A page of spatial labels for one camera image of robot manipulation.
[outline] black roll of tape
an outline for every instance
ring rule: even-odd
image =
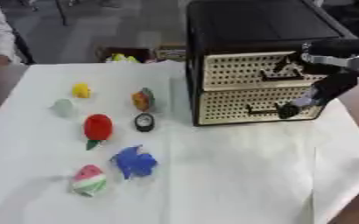
[[[135,118],[135,126],[138,131],[149,132],[155,127],[155,119],[148,113],[142,113]]]

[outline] box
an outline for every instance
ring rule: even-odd
[[[196,126],[276,122],[277,108],[325,74],[272,68],[302,44],[354,39],[307,0],[209,0],[187,6],[187,85]],[[289,120],[316,118],[312,107]]]
[[[157,60],[175,60],[185,61],[186,57],[186,45],[178,44],[163,44],[155,50]]]

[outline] floor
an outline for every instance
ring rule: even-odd
[[[3,0],[5,15],[25,38],[40,64],[96,62],[98,46],[142,46],[184,40],[185,5],[190,0],[126,0],[119,9],[103,8],[97,0],[67,6],[69,26],[61,24],[54,0],[38,0],[39,11]]]

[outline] yellow ball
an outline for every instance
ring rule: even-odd
[[[74,88],[72,89],[72,95],[78,98],[89,98],[91,94],[90,92],[91,91],[85,82],[74,84]]]

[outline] pale green toy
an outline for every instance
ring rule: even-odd
[[[70,117],[74,114],[74,105],[68,99],[57,100],[51,109],[60,117]]]

